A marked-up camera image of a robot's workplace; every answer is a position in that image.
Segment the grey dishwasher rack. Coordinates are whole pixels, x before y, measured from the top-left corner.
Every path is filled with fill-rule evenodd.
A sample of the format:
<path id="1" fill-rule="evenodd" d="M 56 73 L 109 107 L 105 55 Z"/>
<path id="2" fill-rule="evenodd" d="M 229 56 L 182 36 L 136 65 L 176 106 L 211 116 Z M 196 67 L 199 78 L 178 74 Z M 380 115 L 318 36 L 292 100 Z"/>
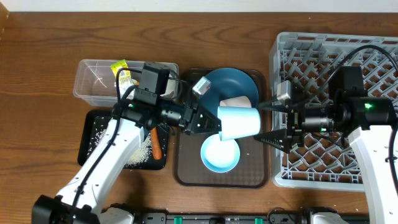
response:
<path id="1" fill-rule="evenodd" d="M 281 32 L 269 53 L 270 89 L 289 80 L 309 96 L 323 86 L 329 73 L 354 49 L 376 45 L 397 58 L 397 38 L 365 35 Z M 397 105 L 397 72 L 382 53 L 366 49 L 345 62 L 360 67 L 369 96 Z M 302 147 L 289 154 L 273 148 L 272 181 L 279 187 L 362 192 L 361 172 L 353 150 L 341 146 L 340 133 L 305 135 Z"/>

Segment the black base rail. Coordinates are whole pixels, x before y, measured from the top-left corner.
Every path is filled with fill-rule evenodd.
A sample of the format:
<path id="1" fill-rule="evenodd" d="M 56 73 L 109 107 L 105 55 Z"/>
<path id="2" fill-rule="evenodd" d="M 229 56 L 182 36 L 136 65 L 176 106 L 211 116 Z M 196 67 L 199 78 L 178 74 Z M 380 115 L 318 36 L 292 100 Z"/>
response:
<path id="1" fill-rule="evenodd" d="M 301 208 L 289 211 L 281 207 L 273 208 L 267 214 L 238 213 L 169 213 L 167 210 L 150 212 L 133 211 L 125 205 L 114 204 L 99 215 L 100 223 L 133 224 L 256 224 L 256 223 L 316 223 L 315 215 L 325 217 L 322 223 L 369 223 L 364 215 L 342 215 L 327 207 Z"/>

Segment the dark blue plate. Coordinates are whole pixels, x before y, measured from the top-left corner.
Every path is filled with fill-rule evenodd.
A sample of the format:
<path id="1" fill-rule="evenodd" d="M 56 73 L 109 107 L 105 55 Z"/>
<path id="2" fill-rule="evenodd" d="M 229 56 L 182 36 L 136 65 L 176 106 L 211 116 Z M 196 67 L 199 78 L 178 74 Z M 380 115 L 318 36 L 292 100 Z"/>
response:
<path id="1" fill-rule="evenodd" d="M 239 96 L 248 97 L 251 107 L 259 103 L 259 92 L 252 78 L 235 68 L 219 68 L 205 78 L 211 82 L 210 89 L 198 100 L 198 104 L 217 116 L 220 101 Z"/>

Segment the clear plastic bin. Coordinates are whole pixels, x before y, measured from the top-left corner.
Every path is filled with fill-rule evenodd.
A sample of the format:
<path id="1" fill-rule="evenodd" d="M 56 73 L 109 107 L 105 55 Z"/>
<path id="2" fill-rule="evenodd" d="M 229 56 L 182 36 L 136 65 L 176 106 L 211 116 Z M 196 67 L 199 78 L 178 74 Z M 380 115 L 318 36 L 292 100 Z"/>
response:
<path id="1" fill-rule="evenodd" d="M 113 107 L 117 102 L 115 76 L 111 65 L 117 60 L 84 59 L 80 61 L 75 78 L 74 95 L 91 106 Z M 127 60 L 127 66 L 142 70 L 144 61 Z M 178 65 L 170 62 L 160 62 L 168 66 L 178 75 Z M 177 94 L 178 81 L 169 80 L 165 94 L 171 98 Z"/>

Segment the orange carrot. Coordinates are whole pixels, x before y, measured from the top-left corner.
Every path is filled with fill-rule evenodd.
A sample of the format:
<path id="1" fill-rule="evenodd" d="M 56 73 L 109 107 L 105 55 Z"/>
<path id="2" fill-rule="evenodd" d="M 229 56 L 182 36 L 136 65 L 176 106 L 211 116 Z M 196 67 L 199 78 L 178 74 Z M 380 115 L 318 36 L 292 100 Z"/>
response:
<path id="1" fill-rule="evenodd" d="M 150 131 L 150 140 L 151 140 L 153 158 L 155 160 L 160 160 L 162 158 L 162 150 L 159 142 L 159 137 L 157 134 L 157 128 L 153 128 Z"/>

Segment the pink cup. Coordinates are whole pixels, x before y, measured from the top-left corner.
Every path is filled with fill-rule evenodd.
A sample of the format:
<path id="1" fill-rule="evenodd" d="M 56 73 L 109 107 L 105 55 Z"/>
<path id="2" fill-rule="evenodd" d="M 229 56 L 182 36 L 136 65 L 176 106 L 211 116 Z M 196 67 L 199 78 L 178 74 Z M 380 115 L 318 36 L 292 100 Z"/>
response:
<path id="1" fill-rule="evenodd" d="M 220 106 L 251 108 L 251 102 L 246 96 L 239 96 L 220 101 Z"/>

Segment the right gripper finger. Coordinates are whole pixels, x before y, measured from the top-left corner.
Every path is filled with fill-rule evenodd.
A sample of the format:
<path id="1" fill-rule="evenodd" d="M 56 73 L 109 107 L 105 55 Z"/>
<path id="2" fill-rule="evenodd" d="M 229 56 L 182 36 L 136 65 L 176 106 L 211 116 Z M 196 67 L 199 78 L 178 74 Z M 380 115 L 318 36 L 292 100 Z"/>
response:
<path id="1" fill-rule="evenodd" d="M 274 105 L 274 102 L 272 100 L 259 103 L 257 105 L 257 109 L 264 111 L 277 111 L 282 113 L 290 112 L 290 110 L 284 105 Z"/>
<path id="2" fill-rule="evenodd" d="M 270 145 L 284 153 L 291 151 L 292 136 L 288 134 L 287 129 L 278 129 L 266 133 L 254 135 L 256 141 Z"/>

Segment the yellow green snack wrapper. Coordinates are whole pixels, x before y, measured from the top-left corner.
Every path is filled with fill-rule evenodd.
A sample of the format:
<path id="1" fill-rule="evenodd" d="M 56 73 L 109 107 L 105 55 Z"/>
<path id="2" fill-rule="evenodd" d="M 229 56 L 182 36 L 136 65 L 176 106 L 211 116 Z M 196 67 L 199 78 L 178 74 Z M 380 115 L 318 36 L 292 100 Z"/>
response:
<path id="1" fill-rule="evenodd" d="M 128 68 L 127 62 L 123 60 L 119 60 L 111 65 L 111 70 L 114 73 L 114 76 L 116 77 L 118 71 L 121 68 Z M 132 78 L 131 75 L 133 72 L 129 70 L 122 70 L 119 74 L 119 90 L 120 94 L 123 95 L 124 92 L 133 85 L 138 85 L 139 81 L 135 78 Z"/>

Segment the brown serving tray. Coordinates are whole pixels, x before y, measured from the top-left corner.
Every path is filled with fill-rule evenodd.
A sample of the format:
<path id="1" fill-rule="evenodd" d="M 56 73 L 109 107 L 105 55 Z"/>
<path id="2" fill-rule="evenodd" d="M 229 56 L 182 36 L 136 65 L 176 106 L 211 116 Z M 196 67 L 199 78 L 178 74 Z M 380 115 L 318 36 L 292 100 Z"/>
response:
<path id="1" fill-rule="evenodd" d="M 213 69 L 191 68 L 184 72 L 183 78 L 191 83 Z M 259 102 L 264 101 L 266 94 L 264 84 L 266 80 L 257 70 L 243 69 L 257 86 Z M 202 187 L 237 187 L 258 189 L 269 180 L 269 153 L 265 144 L 252 137 L 240 138 L 237 143 L 240 147 L 240 160 L 237 166 L 227 173 L 216 173 L 208 170 L 202 163 L 200 148 L 209 134 L 188 136 L 177 133 L 175 142 L 174 177 L 185 186 Z"/>

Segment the light blue cup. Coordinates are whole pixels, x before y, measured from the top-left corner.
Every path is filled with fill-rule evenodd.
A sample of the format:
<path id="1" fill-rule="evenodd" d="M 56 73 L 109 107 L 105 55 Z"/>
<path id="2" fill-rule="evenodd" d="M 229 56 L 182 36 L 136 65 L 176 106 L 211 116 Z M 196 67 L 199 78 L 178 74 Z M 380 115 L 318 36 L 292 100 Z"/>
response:
<path id="1" fill-rule="evenodd" d="M 255 108 L 219 106 L 217 115 L 222 141 L 253 136 L 261 130 L 261 116 Z"/>

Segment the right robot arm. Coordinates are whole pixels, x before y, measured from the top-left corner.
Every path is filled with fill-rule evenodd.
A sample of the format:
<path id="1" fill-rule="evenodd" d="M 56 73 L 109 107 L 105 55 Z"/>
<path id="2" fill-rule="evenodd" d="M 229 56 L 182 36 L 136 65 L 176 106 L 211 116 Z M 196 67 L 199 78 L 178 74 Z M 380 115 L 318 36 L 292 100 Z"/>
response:
<path id="1" fill-rule="evenodd" d="M 388 98 L 368 96 L 359 67 L 344 66 L 328 83 L 330 105 L 306 107 L 297 85 L 284 81 L 258 109 L 286 113 L 284 129 L 254 139 L 286 154 L 303 146 L 307 133 L 340 132 L 347 138 L 361 172 L 371 223 L 397 223 L 397 115 Z"/>

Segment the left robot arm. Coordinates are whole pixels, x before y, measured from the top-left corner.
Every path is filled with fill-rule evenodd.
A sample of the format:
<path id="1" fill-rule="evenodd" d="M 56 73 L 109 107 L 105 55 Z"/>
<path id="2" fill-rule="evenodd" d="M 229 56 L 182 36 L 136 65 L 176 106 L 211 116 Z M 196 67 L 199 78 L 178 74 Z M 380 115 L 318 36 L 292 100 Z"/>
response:
<path id="1" fill-rule="evenodd" d="M 187 135 L 217 133 L 221 121 L 197 103 L 177 104 L 164 93 L 169 80 L 180 77 L 162 63 L 146 62 L 141 70 L 121 67 L 121 74 L 137 74 L 139 83 L 117 91 L 103 138 L 69 183 L 52 198 L 41 195 L 32 207 L 32 223 L 99 223 L 106 198 L 116 179 L 145 140 L 145 132 L 163 124 Z"/>

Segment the black plastic tray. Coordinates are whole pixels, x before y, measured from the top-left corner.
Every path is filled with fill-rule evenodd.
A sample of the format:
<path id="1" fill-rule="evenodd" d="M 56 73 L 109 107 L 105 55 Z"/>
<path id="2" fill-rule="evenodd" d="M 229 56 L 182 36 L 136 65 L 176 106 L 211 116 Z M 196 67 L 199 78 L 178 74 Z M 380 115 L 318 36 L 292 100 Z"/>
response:
<path id="1" fill-rule="evenodd" d="M 85 125 L 81 137 L 80 149 L 78 153 L 78 164 L 83 165 L 96 146 L 100 143 L 106 132 L 111 110 L 91 110 L 85 118 Z M 167 146 L 169 143 L 170 128 L 165 125 L 157 126 L 157 135 L 162 151 L 161 159 L 154 159 L 150 133 L 144 131 L 144 142 L 141 147 L 129 158 L 125 169 L 161 170 L 166 163 Z"/>

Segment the white rice pile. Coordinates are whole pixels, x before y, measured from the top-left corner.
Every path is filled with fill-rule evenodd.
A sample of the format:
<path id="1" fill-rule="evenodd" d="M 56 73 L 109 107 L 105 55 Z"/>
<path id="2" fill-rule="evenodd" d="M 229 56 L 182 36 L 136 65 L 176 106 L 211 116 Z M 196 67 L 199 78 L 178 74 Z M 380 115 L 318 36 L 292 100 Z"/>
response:
<path id="1" fill-rule="evenodd" d="M 86 153 L 87 157 L 91 156 L 91 153 L 95 150 L 97 145 L 100 143 L 103 138 L 106 128 L 106 124 L 94 124 L 93 130 L 91 132 L 90 143 L 88 146 L 88 152 Z M 129 158 L 127 163 L 125 164 L 125 169 L 137 169 L 139 165 L 143 165 L 143 163 L 149 160 L 150 151 L 151 151 L 151 140 L 150 134 L 148 130 L 144 130 L 144 142 L 141 144 L 140 148 L 137 149 Z"/>

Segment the light blue rice bowl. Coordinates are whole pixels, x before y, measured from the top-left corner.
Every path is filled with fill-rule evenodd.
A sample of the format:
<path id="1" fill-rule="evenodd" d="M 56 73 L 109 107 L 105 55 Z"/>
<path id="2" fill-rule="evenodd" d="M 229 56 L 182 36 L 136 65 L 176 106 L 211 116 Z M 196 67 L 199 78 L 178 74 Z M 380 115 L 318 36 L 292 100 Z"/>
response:
<path id="1" fill-rule="evenodd" d="M 218 134 L 207 137 L 200 149 L 204 166 L 216 173 L 233 170 L 240 160 L 240 147 L 236 140 L 222 141 Z"/>

